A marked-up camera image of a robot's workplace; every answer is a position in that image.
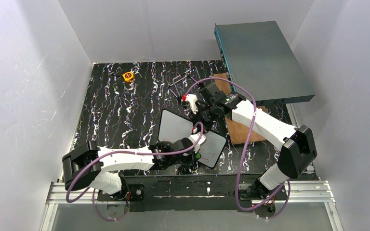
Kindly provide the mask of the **orange tape measure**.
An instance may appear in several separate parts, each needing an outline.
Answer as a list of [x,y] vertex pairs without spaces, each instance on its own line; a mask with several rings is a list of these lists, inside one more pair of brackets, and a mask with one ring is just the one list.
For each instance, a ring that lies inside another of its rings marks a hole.
[[133,72],[126,72],[122,75],[125,82],[132,82],[134,79],[134,73]]

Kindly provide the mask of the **small white whiteboard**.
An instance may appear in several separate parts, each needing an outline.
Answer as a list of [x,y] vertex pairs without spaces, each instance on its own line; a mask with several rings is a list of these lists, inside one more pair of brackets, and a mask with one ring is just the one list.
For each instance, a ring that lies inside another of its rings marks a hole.
[[[163,109],[158,132],[158,141],[175,142],[189,137],[193,124],[190,120]],[[226,145],[226,137],[215,131],[204,134],[206,141],[201,145],[199,162],[209,168],[214,168],[219,161],[220,155]]]

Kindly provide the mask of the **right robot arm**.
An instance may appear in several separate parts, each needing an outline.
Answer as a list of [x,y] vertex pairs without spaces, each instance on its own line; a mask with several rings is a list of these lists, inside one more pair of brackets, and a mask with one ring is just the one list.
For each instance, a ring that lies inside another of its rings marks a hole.
[[254,101],[236,91],[226,94],[214,82],[205,85],[200,80],[197,86],[204,101],[190,92],[181,98],[181,102],[190,107],[193,122],[202,122],[208,131],[213,121],[226,117],[248,127],[249,132],[258,133],[279,150],[277,162],[252,185],[239,190],[241,197],[266,198],[284,181],[299,178],[317,157],[309,127],[302,125],[298,128],[279,121],[257,108]]

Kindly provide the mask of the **aluminium frame rail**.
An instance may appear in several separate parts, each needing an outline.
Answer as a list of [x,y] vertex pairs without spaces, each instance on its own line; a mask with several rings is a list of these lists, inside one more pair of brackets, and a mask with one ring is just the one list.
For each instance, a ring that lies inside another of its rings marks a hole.
[[[89,106],[81,112],[76,133],[76,144],[89,138],[98,138],[100,144],[121,143],[127,132],[129,142],[134,135],[145,134],[150,123],[155,122],[151,137],[158,139],[161,117],[150,115],[150,109],[141,110],[145,125],[128,124],[137,121],[140,114],[128,113],[127,106],[103,106],[89,113]],[[170,167],[156,173],[131,171],[129,183],[144,186],[143,200],[131,199],[129,213],[118,222],[102,220],[92,205],[92,189],[80,200],[69,204],[65,201],[63,183],[52,183],[47,199],[46,214],[41,231],[343,231],[335,200],[327,181],[316,179],[315,171],[306,170],[298,180],[290,180],[291,194],[285,209],[280,211],[287,194],[288,184],[276,195],[273,204],[251,212],[237,210],[234,186],[243,145],[232,145],[226,140],[219,161],[214,168],[197,164],[196,171],[179,175],[180,170]],[[241,182],[251,183],[259,173],[275,163],[278,154],[270,142],[250,145],[241,175]]]

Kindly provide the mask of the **brown wooden board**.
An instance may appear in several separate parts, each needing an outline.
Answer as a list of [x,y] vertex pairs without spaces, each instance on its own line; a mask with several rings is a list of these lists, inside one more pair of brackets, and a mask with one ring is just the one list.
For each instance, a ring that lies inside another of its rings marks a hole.
[[[219,90],[223,91],[226,95],[231,92],[231,86],[229,83],[222,80],[215,80],[215,84]],[[241,123],[235,122],[225,117],[226,127],[230,136],[230,141],[233,145],[243,144],[246,141],[249,128]],[[266,138],[252,131],[249,142],[266,141]]]

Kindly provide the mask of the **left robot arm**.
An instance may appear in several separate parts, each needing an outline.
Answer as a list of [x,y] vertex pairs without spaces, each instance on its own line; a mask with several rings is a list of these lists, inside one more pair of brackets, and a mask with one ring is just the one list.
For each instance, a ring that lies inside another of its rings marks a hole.
[[206,137],[191,135],[174,143],[157,142],[138,149],[109,149],[97,146],[95,141],[67,153],[62,158],[65,189],[82,190],[87,187],[115,194],[125,187],[117,171],[166,170],[181,164],[192,165],[199,160],[199,149]]

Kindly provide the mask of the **grey metal network switch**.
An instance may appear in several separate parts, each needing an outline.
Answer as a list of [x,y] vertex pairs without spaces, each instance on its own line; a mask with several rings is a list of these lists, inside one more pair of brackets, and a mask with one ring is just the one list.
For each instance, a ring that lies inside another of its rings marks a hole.
[[229,79],[258,106],[303,103],[315,96],[276,21],[215,25]]

